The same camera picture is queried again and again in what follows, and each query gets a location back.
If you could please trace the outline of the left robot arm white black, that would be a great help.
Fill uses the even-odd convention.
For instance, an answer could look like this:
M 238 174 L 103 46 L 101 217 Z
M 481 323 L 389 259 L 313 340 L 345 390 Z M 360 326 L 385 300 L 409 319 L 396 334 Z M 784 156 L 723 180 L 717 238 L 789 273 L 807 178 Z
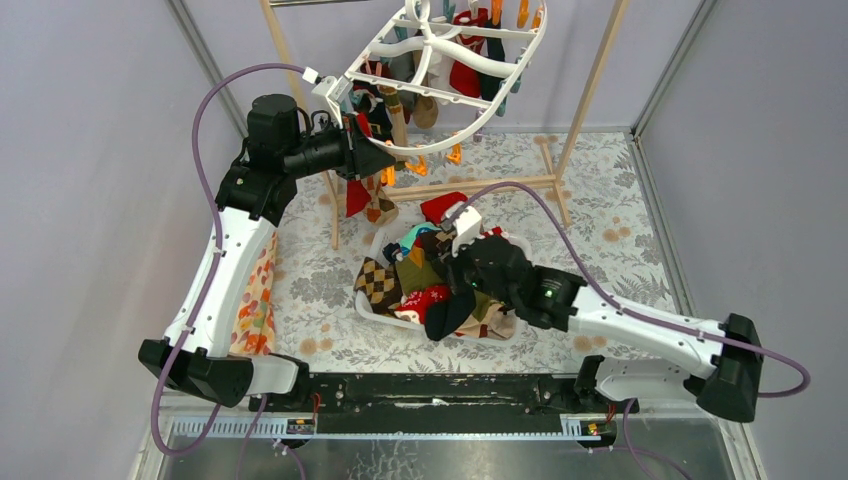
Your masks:
M 297 194 L 299 179 L 333 170 L 359 180 L 390 167 L 360 113 L 315 123 L 291 96 L 256 98 L 248 135 L 212 203 L 213 227 L 180 314 L 162 339 L 142 342 L 138 359 L 166 388 L 224 407 L 271 394 L 288 411 L 309 401 L 305 363 L 270 353 L 231 352 L 231 331 L 257 261 Z

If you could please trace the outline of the dark navy sock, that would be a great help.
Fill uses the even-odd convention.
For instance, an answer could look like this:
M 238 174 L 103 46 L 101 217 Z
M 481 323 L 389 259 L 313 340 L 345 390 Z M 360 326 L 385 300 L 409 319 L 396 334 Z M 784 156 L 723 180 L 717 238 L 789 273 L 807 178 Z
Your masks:
M 425 333 L 429 340 L 440 341 L 454 333 L 476 308 L 473 290 L 452 295 L 448 300 L 430 305 L 426 311 Z

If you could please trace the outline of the white round clip hanger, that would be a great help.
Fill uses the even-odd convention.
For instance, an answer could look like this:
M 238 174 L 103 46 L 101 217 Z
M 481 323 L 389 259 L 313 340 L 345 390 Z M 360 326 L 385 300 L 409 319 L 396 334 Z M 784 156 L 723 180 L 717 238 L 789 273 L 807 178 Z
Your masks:
M 508 96 L 519 91 L 544 38 L 548 8 L 544 1 L 535 6 L 520 2 L 515 28 L 504 23 L 503 10 L 500 1 L 487 6 L 470 1 L 457 12 L 448 5 L 434 10 L 428 1 L 403 4 L 342 75 L 352 90 L 375 87 L 411 94 L 439 105 L 467 107 L 474 118 L 435 143 L 405 146 L 399 140 L 375 139 L 374 144 L 401 157 L 445 152 L 476 135 L 491 118 L 504 115 Z

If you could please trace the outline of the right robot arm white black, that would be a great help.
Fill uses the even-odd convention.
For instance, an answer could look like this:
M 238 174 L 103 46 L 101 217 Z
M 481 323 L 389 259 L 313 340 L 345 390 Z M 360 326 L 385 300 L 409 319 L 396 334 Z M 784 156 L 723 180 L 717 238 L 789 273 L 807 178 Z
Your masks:
M 438 262 L 454 292 L 484 293 L 532 327 L 601 336 L 649 354 L 636 361 L 586 359 L 573 386 L 583 410 L 632 398 L 691 400 L 725 420 L 755 419 L 763 356 L 745 316 L 698 319 L 606 298 L 581 276 L 533 264 L 499 236 L 479 238 Z

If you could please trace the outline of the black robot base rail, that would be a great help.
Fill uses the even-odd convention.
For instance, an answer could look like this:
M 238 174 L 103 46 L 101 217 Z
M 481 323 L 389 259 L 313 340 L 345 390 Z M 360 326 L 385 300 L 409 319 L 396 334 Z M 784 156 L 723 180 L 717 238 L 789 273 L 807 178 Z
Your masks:
M 626 405 L 573 375 L 313 373 L 249 409 L 292 414 L 300 433 L 518 437 L 609 435 Z

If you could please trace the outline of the red snowflake christmas sock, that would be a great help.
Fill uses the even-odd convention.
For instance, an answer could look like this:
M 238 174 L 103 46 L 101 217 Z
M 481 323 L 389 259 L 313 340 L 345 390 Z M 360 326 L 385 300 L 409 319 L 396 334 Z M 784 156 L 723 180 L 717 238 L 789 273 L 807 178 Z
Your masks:
M 434 285 L 424 290 L 413 291 L 405 296 L 394 310 L 394 316 L 417 325 L 426 323 L 428 309 L 450 299 L 451 291 L 447 285 Z

